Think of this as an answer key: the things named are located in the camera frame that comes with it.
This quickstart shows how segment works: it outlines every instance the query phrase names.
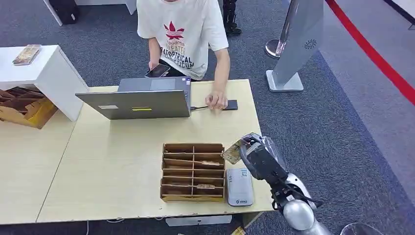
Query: black phone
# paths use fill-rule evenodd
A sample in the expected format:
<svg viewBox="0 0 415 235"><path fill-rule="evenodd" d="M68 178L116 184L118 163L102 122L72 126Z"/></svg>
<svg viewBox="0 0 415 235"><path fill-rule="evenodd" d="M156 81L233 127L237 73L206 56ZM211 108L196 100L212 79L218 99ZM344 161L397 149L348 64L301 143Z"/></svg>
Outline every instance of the black phone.
<svg viewBox="0 0 415 235"><path fill-rule="evenodd" d="M228 106L224 110L238 110L238 102L236 99L228 100Z"/></svg>
<svg viewBox="0 0 415 235"><path fill-rule="evenodd" d="M170 70L169 66L159 64L155 68L153 68L151 71L149 71L145 77L163 77L168 73Z"/></svg>

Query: black pants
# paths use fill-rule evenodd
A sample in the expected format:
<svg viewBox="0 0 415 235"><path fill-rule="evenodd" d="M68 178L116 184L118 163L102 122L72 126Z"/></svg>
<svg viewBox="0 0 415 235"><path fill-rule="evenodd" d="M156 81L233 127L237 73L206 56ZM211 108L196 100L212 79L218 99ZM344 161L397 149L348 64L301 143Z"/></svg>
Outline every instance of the black pants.
<svg viewBox="0 0 415 235"><path fill-rule="evenodd" d="M159 63L162 65L166 65L170 67L169 73L166 75L166 77L185 77L182 72L178 71L177 69L171 67L166 61L160 59ZM199 82L199 80L195 80L192 78L192 82Z"/></svg>

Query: black shoe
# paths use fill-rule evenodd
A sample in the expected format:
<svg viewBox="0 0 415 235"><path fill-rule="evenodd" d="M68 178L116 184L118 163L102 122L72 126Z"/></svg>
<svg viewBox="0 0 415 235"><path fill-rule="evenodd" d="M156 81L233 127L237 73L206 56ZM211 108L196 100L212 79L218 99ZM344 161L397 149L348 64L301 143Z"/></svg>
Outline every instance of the black shoe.
<svg viewBox="0 0 415 235"><path fill-rule="evenodd" d="M231 26L231 27L225 27L225 32L226 32L226 35L241 34L242 30L240 28Z"/></svg>

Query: card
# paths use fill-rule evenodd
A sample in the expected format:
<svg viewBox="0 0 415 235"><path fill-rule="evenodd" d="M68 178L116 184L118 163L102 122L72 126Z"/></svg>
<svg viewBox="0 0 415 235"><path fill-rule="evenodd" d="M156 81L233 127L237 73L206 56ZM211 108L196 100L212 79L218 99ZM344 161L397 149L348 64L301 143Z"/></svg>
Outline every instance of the card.
<svg viewBox="0 0 415 235"><path fill-rule="evenodd" d="M13 60L15 66L30 65L39 53L41 45L27 45L23 51Z"/></svg>
<svg viewBox="0 0 415 235"><path fill-rule="evenodd" d="M241 160L241 155L239 151L243 144L248 144L246 141L240 139L234 143L230 148L228 148L223 154L222 157L233 165Z"/></svg>

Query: red logo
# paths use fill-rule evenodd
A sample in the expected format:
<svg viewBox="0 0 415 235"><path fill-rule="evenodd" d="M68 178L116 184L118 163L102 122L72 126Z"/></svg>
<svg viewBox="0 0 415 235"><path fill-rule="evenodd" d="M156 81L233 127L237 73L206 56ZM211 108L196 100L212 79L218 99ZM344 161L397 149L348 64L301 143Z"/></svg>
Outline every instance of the red logo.
<svg viewBox="0 0 415 235"><path fill-rule="evenodd" d="M169 38L169 40L183 38L182 34L184 32L184 28L178 29L176 31L176 28L174 27L171 21L170 21L169 28L166 25L164 25L164 28L167 31L166 36Z"/></svg>

